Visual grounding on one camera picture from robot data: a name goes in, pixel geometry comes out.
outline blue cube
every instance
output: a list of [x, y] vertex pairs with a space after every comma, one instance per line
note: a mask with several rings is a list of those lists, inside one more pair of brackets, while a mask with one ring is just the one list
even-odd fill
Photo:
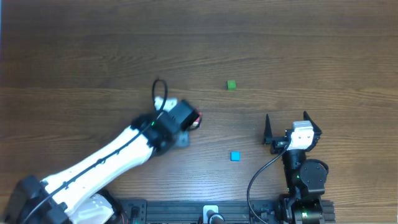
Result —
[[241, 153], [240, 152], [231, 152], [231, 161], [240, 161]]

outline wood grain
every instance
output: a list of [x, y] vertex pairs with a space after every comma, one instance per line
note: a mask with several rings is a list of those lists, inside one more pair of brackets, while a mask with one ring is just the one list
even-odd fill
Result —
[[[16, 182], [66, 169], [152, 109], [150, 86], [204, 113], [192, 145], [108, 188], [148, 200], [244, 200], [272, 159], [261, 145], [307, 110], [323, 130], [309, 154], [330, 166], [338, 222], [396, 222], [398, 2], [5, 0], [0, 77], [0, 210]], [[236, 91], [226, 91], [235, 79]], [[241, 151], [241, 162], [230, 162]], [[281, 162], [252, 198], [285, 192]]]

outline small block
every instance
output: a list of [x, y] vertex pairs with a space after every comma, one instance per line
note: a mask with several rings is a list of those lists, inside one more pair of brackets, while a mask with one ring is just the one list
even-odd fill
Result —
[[236, 82], [235, 80], [228, 80], [227, 81], [228, 90], [235, 90], [236, 89]]
[[231, 152], [231, 161], [240, 161], [241, 153], [240, 152]]

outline wooden surface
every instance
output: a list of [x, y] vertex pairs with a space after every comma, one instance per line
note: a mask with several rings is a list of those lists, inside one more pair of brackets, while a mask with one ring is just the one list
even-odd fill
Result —
[[[19, 179], [66, 169], [150, 111], [160, 77], [202, 110], [203, 126], [191, 147], [112, 182], [117, 196], [245, 200], [273, 157], [261, 145], [266, 114], [283, 134], [307, 110], [323, 130], [309, 156], [330, 167], [323, 198], [337, 220], [397, 221], [397, 1], [2, 4], [1, 210]], [[279, 161], [251, 197], [285, 188]]]

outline green cube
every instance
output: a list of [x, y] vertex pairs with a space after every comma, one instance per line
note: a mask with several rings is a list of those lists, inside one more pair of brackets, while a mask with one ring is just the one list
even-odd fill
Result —
[[236, 89], [235, 80], [228, 80], [227, 81], [227, 85], [228, 85], [228, 90], [235, 90]]

